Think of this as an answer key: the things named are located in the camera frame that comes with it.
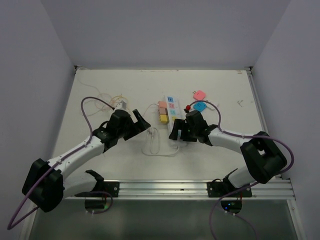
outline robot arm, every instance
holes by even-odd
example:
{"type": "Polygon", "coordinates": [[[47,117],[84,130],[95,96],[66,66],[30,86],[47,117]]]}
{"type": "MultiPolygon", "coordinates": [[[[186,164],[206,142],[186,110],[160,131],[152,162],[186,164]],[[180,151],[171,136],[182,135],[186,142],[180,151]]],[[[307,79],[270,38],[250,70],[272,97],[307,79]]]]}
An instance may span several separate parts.
{"type": "Polygon", "coordinates": [[[106,127],[104,127],[103,123],[78,146],[49,161],[43,161],[41,158],[36,160],[29,170],[22,193],[26,195],[43,174],[57,163],[59,165],[29,195],[29,199],[44,212],[53,210],[63,198],[82,192],[102,191],[103,189],[101,188],[104,187],[103,178],[92,170],[87,170],[78,177],[69,177],[69,175],[90,159],[115,146],[120,138],[126,141],[151,126],[137,110],[133,110],[133,114],[137,122],[133,122],[127,111],[116,109],[109,121],[106,122],[106,127]],[[84,147],[65,159],[68,154],[84,144],[84,147]]]}
{"type": "MultiPolygon", "coordinates": [[[[232,133],[238,136],[222,132],[215,124],[208,125],[201,113],[194,110],[186,114],[185,120],[175,120],[169,138],[177,140],[179,137],[187,142],[199,141],[243,155],[246,166],[230,172],[222,182],[213,182],[215,190],[223,195],[255,181],[266,184],[287,165],[285,156],[272,140],[258,137],[244,138],[239,137],[241,133],[232,133]]],[[[255,136],[269,135],[260,131],[255,136]]]]}

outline glass panel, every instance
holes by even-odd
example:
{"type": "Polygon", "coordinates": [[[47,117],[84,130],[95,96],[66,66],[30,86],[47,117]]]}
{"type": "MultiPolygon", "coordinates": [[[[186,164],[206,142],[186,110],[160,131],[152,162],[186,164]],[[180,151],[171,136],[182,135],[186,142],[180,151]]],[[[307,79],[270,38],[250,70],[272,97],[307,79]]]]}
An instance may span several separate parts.
{"type": "MultiPolygon", "coordinates": [[[[30,240],[203,240],[213,239],[209,228],[212,200],[116,200],[106,213],[85,212],[84,200],[68,199],[53,211],[38,211],[30,240]]],[[[242,217],[260,240],[296,240],[285,200],[244,201],[242,217]]],[[[216,209],[213,228],[221,240],[255,239],[243,220],[216,209]]]]}

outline white wall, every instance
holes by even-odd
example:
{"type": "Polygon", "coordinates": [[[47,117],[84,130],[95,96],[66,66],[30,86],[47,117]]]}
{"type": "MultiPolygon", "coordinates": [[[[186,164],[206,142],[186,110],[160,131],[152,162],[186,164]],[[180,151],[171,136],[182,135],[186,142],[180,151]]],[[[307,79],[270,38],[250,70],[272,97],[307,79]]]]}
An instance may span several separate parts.
{"type": "Polygon", "coordinates": [[[292,147],[292,180],[308,239],[320,239],[320,1],[292,0],[253,68],[270,133],[292,147]]]}
{"type": "Polygon", "coordinates": [[[0,3],[0,238],[23,198],[32,162],[48,159],[73,81],[73,65],[38,0],[0,3]]]}
{"type": "Polygon", "coordinates": [[[290,0],[42,0],[76,65],[253,66],[290,0]]]}

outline power strip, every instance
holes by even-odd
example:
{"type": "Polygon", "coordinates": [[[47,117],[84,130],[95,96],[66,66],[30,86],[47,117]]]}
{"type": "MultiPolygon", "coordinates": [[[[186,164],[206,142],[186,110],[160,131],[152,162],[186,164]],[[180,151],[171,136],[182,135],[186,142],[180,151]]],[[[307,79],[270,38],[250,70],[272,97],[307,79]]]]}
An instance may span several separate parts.
{"type": "MultiPolygon", "coordinates": [[[[181,111],[179,101],[176,97],[172,95],[166,95],[164,96],[167,111],[168,111],[168,118],[169,123],[168,126],[168,133],[169,135],[172,132],[172,129],[174,128],[175,119],[184,119],[183,112],[181,111]]],[[[178,132],[178,140],[171,140],[169,139],[169,144],[174,148],[180,148],[185,147],[187,145],[187,142],[180,140],[181,131],[178,132]]]]}

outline white table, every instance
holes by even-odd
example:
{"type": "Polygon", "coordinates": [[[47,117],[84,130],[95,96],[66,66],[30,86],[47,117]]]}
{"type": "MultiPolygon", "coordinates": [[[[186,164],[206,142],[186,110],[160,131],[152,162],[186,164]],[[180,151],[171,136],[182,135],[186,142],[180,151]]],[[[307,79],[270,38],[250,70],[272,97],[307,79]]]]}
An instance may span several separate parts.
{"type": "MultiPolygon", "coordinates": [[[[165,94],[179,99],[183,109],[193,101],[193,91],[206,92],[207,99],[218,102],[222,114],[222,127],[240,133],[255,134],[262,130],[254,96],[246,71],[238,70],[78,70],[67,103],[54,156],[58,156],[89,135],[89,129],[80,112],[84,97],[100,92],[112,96],[122,94],[129,99],[131,110],[141,114],[151,103],[162,100],[165,94]]],[[[97,111],[93,102],[85,104],[85,111],[97,111]]],[[[161,135],[160,153],[173,153],[168,144],[168,130],[158,121],[157,107],[152,106],[144,118],[157,127],[161,135]]],[[[111,111],[89,116],[93,129],[109,119],[111,111]]],[[[208,124],[218,122],[216,111],[202,112],[208,124]]],[[[118,142],[116,146],[91,159],[76,175],[92,169],[105,179],[114,180],[210,180],[223,178],[235,168],[245,165],[243,157],[235,152],[210,147],[201,143],[189,143],[175,157],[146,156],[141,153],[146,133],[118,142]]]]}

